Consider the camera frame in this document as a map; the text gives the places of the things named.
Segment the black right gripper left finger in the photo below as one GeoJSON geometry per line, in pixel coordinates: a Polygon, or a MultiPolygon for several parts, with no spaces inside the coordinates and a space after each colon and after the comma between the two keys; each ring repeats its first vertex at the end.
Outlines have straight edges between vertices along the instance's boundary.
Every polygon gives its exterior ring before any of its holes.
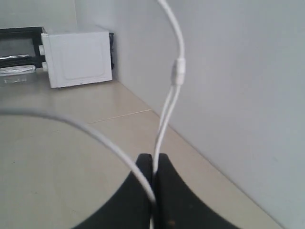
{"type": "Polygon", "coordinates": [[[148,229],[151,202],[130,172],[111,198],[76,229],[148,229]]]}

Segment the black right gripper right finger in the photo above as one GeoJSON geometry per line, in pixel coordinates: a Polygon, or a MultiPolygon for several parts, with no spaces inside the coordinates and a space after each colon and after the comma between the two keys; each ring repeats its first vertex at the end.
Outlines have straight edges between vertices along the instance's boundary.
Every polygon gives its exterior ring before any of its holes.
{"type": "Polygon", "coordinates": [[[155,229],[236,229],[187,186],[169,157],[161,153],[153,182],[156,205],[153,208],[155,229]]]}

